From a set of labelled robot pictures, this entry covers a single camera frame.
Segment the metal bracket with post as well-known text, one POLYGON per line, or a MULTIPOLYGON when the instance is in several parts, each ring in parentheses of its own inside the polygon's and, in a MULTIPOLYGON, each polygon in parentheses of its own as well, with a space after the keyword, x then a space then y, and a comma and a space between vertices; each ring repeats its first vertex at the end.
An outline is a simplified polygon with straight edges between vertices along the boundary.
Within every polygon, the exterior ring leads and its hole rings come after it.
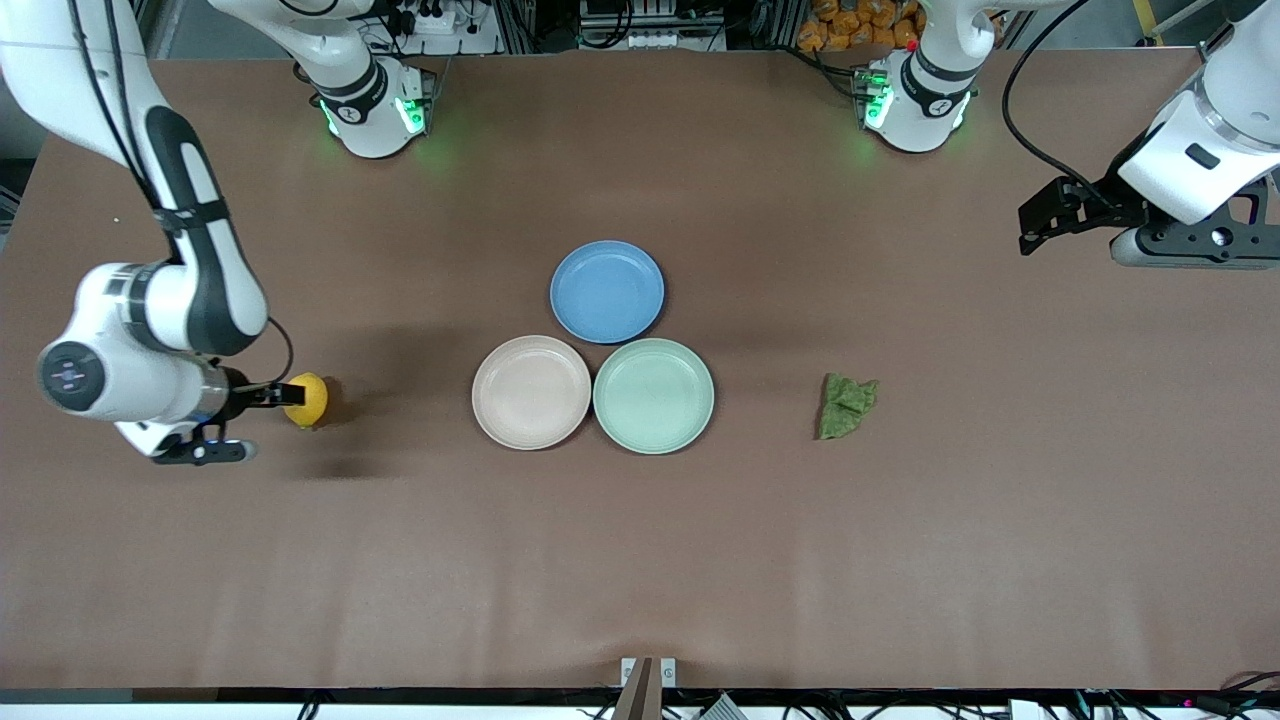
POLYGON ((675 657, 621 659, 621 692, 611 720, 671 720, 664 692, 677 687, 677 667, 675 657))

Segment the black electronics rack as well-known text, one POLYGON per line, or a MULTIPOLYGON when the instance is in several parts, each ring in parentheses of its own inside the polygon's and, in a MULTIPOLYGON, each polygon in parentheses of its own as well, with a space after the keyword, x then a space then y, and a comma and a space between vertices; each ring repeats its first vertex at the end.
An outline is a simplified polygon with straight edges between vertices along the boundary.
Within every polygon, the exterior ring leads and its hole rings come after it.
POLYGON ((727 49, 724 0, 580 0, 577 19, 580 49, 727 49))

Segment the beige round plate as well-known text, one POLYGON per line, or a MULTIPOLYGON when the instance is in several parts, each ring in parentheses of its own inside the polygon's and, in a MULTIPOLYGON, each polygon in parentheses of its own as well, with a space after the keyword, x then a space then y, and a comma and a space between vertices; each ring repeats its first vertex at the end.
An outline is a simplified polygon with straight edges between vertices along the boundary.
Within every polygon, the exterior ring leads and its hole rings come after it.
POLYGON ((477 366, 471 405, 480 429, 518 451, 550 448, 570 438, 588 415, 593 378, 581 355, 545 334, 495 347, 477 366))

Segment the white power strip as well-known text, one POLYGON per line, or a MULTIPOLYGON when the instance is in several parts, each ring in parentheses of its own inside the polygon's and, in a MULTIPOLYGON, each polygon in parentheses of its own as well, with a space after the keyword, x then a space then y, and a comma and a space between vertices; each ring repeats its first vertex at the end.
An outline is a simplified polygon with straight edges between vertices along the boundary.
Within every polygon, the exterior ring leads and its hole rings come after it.
POLYGON ((381 0, 388 47, 411 56, 495 55, 506 50, 494 0, 381 0))

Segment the blue round plate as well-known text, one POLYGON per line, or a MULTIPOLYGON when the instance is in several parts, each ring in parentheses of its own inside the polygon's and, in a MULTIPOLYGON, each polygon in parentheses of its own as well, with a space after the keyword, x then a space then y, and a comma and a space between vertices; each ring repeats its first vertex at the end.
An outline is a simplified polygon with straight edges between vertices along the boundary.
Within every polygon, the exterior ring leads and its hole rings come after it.
POLYGON ((644 249, 600 240, 568 252, 549 287, 558 323, 579 340, 620 345, 645 333, 666 304, 666 278, 644 249))

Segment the aluminium frame corner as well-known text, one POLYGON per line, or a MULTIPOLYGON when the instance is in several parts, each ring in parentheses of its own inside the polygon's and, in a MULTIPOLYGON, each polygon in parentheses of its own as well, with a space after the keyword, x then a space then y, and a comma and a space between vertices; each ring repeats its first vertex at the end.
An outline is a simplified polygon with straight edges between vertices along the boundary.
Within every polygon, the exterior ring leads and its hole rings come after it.
POLYGON ((1137 47, 1155 47, 1166 44, 1166 35, 1185 24, 1194 15, 1211 8, 1217 0, 1132 0, 1140 28, 1137 47))

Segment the green lettuce leaf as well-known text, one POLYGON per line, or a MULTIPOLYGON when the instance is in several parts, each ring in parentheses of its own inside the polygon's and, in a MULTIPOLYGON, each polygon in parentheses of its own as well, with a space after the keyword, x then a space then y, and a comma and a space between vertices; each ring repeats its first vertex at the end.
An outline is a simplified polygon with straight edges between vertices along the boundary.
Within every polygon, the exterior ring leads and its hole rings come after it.
POLYGON ((854 433, 877 405, 881 383, 858 382, 840 373, 827 373, 822 386, 815 424, 818 439, 840 439, 854 433))

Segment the bag of oranges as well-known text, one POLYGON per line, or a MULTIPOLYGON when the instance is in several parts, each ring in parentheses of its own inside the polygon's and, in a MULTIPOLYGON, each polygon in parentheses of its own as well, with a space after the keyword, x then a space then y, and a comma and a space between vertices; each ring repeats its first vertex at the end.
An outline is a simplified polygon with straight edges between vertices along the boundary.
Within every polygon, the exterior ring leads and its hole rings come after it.
POLYGON ((808 0, 796 33, 804 53, 831 53, 859 45, 915 49, 927 24, 918 0, 808 0))

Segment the yellow lemon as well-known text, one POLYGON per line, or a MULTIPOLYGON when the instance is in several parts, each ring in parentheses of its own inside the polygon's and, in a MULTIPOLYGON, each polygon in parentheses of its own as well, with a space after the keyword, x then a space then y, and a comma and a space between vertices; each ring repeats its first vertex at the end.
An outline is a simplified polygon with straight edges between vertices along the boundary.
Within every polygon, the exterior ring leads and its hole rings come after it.
POLYGON ((288 379, 287 383, 306 388, 306 405, 282 407, 285 416, 300 429, 317 428, 328 410, 330 395, 326 382, 315 373, 306 372, 288 379))

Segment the mint green round plate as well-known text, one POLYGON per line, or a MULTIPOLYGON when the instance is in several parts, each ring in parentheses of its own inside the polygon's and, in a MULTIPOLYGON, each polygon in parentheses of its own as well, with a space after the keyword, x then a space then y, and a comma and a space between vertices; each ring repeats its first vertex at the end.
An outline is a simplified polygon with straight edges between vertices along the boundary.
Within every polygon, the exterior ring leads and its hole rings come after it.
POLYGON ((709 366, 672 340, 636 340, 618 347, 596 373, 591 401, 598 423, 620 447, 666 455, 695 442, 716 410, 709 366))

